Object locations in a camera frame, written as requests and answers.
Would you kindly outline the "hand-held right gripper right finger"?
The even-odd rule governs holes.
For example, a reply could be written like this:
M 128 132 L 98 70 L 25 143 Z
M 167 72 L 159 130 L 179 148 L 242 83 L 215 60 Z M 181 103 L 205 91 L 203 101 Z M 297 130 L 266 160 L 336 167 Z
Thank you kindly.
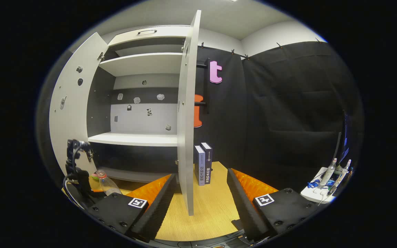
M 277 190 L 233 168 L 227 170 L 227 185 L 250 241 L 287 232 L 311 218 L 319 209 L 318 204 L 291 188 Z

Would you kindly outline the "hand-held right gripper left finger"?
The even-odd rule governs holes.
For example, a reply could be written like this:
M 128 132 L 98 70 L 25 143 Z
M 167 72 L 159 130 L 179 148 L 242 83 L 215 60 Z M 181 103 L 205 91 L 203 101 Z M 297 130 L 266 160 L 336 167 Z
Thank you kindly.
M 169 174 L 127 195 L 111 193 L 88 207 L 88 212 L 122 235 L 141 241 L 154 240 L 176 187 L 176 176 Z

